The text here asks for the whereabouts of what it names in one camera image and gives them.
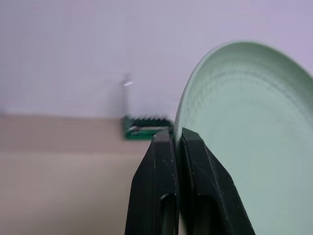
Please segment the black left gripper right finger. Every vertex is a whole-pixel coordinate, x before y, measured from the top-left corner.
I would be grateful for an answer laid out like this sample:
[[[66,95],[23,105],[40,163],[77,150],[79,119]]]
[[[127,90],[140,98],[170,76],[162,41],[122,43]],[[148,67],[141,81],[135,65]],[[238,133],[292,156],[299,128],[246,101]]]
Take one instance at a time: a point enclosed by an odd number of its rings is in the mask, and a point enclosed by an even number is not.
[[[200,135],[181,135],[181,217],[185,235],[256,235],[235,184]]]

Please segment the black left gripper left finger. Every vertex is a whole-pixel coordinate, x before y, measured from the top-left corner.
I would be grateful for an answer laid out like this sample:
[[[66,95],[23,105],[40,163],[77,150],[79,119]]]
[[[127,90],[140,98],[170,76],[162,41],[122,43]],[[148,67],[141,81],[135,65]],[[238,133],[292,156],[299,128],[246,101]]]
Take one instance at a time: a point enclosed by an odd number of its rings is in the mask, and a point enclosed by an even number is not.
[[[179,183],[169,131],[153,136],[133,176],[124,235],[179,235]]]

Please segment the green plate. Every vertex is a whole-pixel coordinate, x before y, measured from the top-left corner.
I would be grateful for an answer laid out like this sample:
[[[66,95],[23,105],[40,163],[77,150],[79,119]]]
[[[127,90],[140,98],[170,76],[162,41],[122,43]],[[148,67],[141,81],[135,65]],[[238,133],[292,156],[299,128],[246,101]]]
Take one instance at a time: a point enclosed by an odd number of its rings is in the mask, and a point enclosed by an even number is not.
[[[313,235],[313,78],[281,52],[232,42],[193,70],[174,124],[200,135],[230,174],[256,235]]]

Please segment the green dish rack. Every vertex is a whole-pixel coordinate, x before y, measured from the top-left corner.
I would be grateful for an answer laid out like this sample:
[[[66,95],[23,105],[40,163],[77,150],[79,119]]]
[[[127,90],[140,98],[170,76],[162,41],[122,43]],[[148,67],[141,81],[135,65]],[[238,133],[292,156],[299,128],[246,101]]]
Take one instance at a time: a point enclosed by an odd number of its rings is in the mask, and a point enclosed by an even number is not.
[[[160,131],[173,132],[174,124],[165,117],[133,117],[126,115],[121,119],[125,140],[149,141]]]

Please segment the clear upright rod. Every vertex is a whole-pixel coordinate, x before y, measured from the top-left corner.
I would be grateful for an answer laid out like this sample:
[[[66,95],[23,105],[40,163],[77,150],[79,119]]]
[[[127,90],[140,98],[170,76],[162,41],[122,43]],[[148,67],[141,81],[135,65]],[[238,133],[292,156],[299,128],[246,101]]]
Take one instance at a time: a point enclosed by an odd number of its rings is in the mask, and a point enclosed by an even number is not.
[[[130,114],[129,111],[129,90],[130,86],[133,84],[132,75],[130,73],[125,74],[123,80],[121,81],[121,96],[122,96],[122,117],[126,117]]]

